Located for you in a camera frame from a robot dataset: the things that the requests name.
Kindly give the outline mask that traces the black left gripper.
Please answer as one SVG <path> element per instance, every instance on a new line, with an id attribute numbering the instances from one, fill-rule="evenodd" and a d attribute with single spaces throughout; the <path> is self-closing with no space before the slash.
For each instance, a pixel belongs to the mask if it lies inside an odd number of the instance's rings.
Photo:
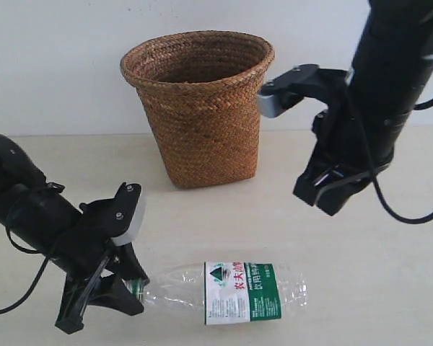
<path id="1" fill-rule="evenodd" d="M 110 198 L 73 206 L 49 187 L 30 189 L 15 184 L 6 190 L 6 236 L 26 254 L 51 254 L 50 261 L 72 275 L 94 272 L 111 248 L 103 216 Z M 132 243 L 116 247 L 107 277 L 86 280 L 66 276 L 55 326 L 66 334 L 84 328 L 88 306 L 118 311 L 127 316 L 144 312 L 144 286 L 150 279 Z"/>

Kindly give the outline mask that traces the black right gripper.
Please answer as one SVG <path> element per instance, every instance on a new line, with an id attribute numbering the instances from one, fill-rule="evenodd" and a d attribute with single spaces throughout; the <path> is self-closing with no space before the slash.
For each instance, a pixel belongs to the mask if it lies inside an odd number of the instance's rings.
<path id="1" fill-rule="evenodd" d="M 327 105 L 313 120 L 317 142 L 293 193 L 309 206 L 336 215 L 393 160 L 393 88 L 378 83 L 322 83 L 307 97 Z"/>

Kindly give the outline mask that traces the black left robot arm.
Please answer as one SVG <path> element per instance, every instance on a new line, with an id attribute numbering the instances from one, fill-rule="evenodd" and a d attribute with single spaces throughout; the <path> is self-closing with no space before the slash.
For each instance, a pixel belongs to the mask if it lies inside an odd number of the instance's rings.
<path id="1" fill-rule="evenodd" d="M 144 218 L 144 190 L 124 182 L 111 198 L 72 205 L 27 153 L 0 134 L 0 224 L 12 245 L 65 272 L 56 327 L 82 330 L 88 306 L 135 316 L 149 277 L 133 247 Z"/>

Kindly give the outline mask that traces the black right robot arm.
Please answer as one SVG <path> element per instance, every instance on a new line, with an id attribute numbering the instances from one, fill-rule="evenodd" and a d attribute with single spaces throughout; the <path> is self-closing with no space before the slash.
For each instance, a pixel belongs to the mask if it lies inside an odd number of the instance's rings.
<path id="1" fill-rule="evenodd" d="M 323 102 L 316 143 L 293 193 L 334 215 L 394 157 L 395 143 L 433 73 L 433 1 L 371 1 L 349 70 L 311 66 L 290 86 Z"/>

